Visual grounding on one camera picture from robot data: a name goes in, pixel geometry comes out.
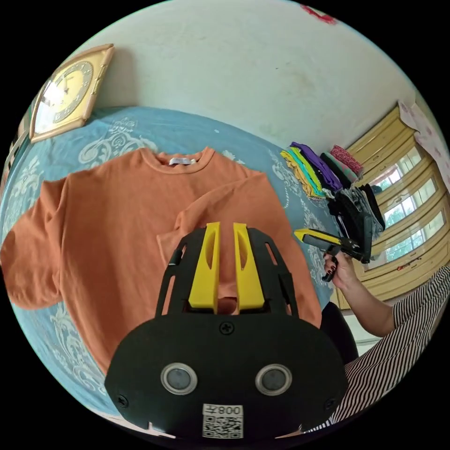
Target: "window pane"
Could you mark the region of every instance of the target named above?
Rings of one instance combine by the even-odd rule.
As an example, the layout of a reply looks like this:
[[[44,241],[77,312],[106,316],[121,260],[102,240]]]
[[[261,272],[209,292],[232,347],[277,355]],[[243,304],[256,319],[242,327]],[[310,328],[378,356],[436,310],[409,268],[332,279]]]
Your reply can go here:
[[[382,192],[400,180],[422,160],[422,155],[416,147],[413,147],[398,162],[385,170],[380,176],[373,180],[370,185],[375,194]]]
[[[423,186],[421,186],[414,194],[404,199],[400,204],[394,206],[384,213],[384,221],[386,228],[400,222],[406,216],[409,216],[422,206],[434,193],[436,185],[433,178],[430,178]]]
[[[414,233],[412,236],[406,238],[404,241],[384,250],[378,255],[375,261],[369,264],[363,264],[364,271],[375,269],[384,264],[395,261],[407,253],[412,252],[417,247],[420,247],[425,241],[434,236],[445,224],[445,216],[442,211],[430,220],[423,228]]]

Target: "hand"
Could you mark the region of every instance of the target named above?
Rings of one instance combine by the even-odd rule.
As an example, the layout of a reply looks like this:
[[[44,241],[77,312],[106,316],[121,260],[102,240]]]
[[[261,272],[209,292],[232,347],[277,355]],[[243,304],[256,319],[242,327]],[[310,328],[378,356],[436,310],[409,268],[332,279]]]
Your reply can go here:
[[[336,268],[336,265],[332,262],[332,256],[328,253],[325,253],[323,257],[325,259],[325,271],[329,273]],[[342,290],[349,289],[354,283],[359,281],[353,268],[352,259],[342,252],[336,255],[336,259],[337,269],[332,280],[333,284]]]

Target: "striped shirt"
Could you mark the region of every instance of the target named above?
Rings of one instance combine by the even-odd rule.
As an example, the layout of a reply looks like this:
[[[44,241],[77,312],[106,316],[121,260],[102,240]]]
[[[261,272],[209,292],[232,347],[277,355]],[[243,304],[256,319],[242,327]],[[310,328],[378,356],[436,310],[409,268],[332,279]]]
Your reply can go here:
[[[305,432],[348,419],[393,389],[429,343],[449,295],[450,267],[444,266],[396,303],[393,306],[394,330],[368,352],[346,364],[348,389],[342,402],[325,423]]]

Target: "screw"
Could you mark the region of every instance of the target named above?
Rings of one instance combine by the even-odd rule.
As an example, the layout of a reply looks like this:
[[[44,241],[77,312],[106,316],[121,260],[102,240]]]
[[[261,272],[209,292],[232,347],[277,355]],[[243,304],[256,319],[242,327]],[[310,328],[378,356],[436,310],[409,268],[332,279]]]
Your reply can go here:
[[[222,322],[219,326],[219,331],[225,335],[232,334],[234,325],[231,322]]]
[[[325,408],[326,411],[328,411],[329,409],[332,408],[335,402],[336,400],[334,398],[330,398],[325,402],[325,405],[323,405],[323,407]]]
[[[121,408],[128,408],[128,400],[123,395],[119,395],[119,398],[117,399],[117,401],[119,402],[119,406]]]

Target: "bed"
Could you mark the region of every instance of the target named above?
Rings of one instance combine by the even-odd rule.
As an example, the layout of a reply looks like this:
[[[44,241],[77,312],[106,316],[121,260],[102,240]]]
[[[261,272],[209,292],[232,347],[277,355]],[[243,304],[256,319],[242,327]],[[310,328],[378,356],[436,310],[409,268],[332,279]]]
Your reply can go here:
[[[301,136],[292,136],[292,140],[301,142]],[[267,173],[293,230],[310,227],[338,232],[326,202],[313,201],[305,195],[277,146],[198,115],[148,107],[123,107],[96,110],[85,127],[36,144],[28,142],[25,151],[18,153],[0,204],[2,242],[16,220],[39,196],[43,180],[58,180],[139,147],[187,154],[205,146],[238,164]],[[300,245],[324,308],[330,301],[332,290],[321,280],[321,252]],[[104,376],[84,346],[64,303],[37,311],[12,307],[33,350],[56,380],[87,408],[117,416],[104,388]]]

